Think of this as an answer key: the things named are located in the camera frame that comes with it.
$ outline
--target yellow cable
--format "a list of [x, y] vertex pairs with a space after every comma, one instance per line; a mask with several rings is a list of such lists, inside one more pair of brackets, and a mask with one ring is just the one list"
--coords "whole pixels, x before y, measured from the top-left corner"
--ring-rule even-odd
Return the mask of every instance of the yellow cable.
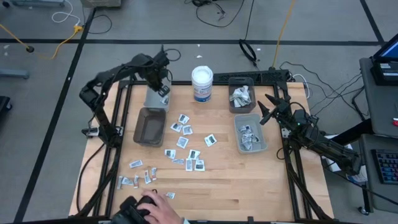
[[63, 42], [61, 42], [61, 44], [58, 44], [58, 46], [57, 46], [57, 48], [55, 49], [55, 52], [54, 52], [54, 54], [52, 55], [52, 57], [50, 57], [50, 58], [48, 58], [48, 57], [43, 57], [43, 56], [39, 56], [39, 57], [44, 58], [44, 59], [53, 60], [53, 59], [57, 56], [58, 50], [59, 50], [59, 48], [61, 47], [61, 45], [64, 44], [64, 43], [66, 43], [66, 42], [68, 42], [68, 41], [69, 41], [70, 39], [72, 39], [78, 32], [80, 32], [80, 31], [83, 30], [83, 28], [82, 28], [81, 26], [74, 26], [74, 28], [75, 28], [75, 31], [73, 32], [73, 34], [72, 34], [68, 39], [66, 39], [66, 40], [64, 40]]
[[20, 44], [22, 44], [23, 46], [25, 46], [27, 49], [29, 48], [28, 45], [26, 45], [25, 43], [23, 43], [20, 39], [18, 39], [18, 37], [16, 37], [11, 31], [9, 31], [7, 28], [5, 28], [2, 24], [0, 24], [0, 27], [2, 29], [4, 29], [9, 35], [11, 35], [11, 37], [13, 37], [14, 39], [16, 39]]
[[282, 35], [284, 34], [285, 26], [286, 26], [286, 23], [289, 20], [289, 17], [290, 17], [290, 15], [292, 13], [292, 9], [293, 9], [295, 1], [296, 0], [292, 0], [292, 3], [290, 4], [289, 12], [286, 15], [286, 19], [285, 19], [284, 25], [282, 26], [282, 30], [280, 30], [278, 42], [276, 43], [276, 50], [275, 50], [274, 62], [272, 63], [272, 68], [275, 68], [276, 58], [278, 56], [280, 38], [282, 38]]

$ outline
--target white plastic container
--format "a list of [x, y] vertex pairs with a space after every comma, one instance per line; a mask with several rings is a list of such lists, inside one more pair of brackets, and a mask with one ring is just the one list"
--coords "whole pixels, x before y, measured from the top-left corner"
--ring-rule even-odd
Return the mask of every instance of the white plastic container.
[[211, 98], [213, 71], [207, 66], [197, 66], [192, 71], [193, 97], [198, 103], [206, 103]]

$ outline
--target keyboard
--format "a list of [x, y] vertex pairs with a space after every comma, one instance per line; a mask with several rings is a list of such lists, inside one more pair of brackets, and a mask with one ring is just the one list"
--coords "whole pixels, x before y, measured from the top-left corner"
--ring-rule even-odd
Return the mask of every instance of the keyboard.
[[288, 70], [267, 70], [256, 72], [228, 72], [216, 73], [213, 76], [213, 82], [228, 82], [231, 77], [249, 77], [255, 84], [266, 84], [275, 82], [286, 82], [289, 78]]
[[372, 149], [382, 184], [398, 184], [398, 150]]

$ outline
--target white cable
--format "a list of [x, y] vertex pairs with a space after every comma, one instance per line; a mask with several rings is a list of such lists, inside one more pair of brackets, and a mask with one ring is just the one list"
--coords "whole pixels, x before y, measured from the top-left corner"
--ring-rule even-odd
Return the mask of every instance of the white cable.
[[308, 83], [307, 83], [306, 79], [305, 79], [304, 76], [301, 75], [301, 74], [295, 74], [295, 75], [293, 76], [293, 78], [296, 77], [296, 76], [300, 76], [300, 77], [303, 78], [304, 83], [305, 83], [305, 85], [307, 86], [307, 92], [308, 92], [307, 99], [310, 98], [310, 88], [309, 88], [309, 86], [308, 86]]
[[[69, 13], [66, 13], [66, 12], [56, 12], [56, 13], [52, 14], [51, 19], [52, 19], [54, 22], [56, 22], [56, 23], [61, 23], [61, 22], [65, 22], [70, 16], [72, 16], [72, 17], [78, 19], [78, 21], [77, 21], [77, 23], [76, 23], [76, 26], [78, 26], [78, 25], [80, 24], [80, 18], [77, 17], [77, 16], [75, 16], [75, 15], [72, 15], [72, 12], [73, 12], [72, 3], [70, 3], [70, 1], [68, 1], [68, 0], [65, 0], [65, 1], [66, 1], [67, 3], [69, 3], [69, 5], [70, 5], [70, 12], [69, 12]], [[60, 20], [60, 21], [56, 21], [56, 20], [54, 19], [54, 16], [55, 16], [56, 14], [64, 14], [64, 15], [67, 15], [67, 16], [66, 16], [64, 19]]]

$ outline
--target blue label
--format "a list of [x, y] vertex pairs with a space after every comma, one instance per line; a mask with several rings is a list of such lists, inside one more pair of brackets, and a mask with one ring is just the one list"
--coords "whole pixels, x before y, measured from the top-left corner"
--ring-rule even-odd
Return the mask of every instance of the blue label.
[[211, 97], [211, 94], [210, 95], [208, 95], [208, 96], [206, 96], [206, 97], [197, 97], [197, 96], [194, 96], [193, 98], [197, 101], [197, 102], [200, 102], [200, 103], [205, 103], [205, 102], [207, 102], [207, 101], [209, 101], [210, 100], [210, 97]]

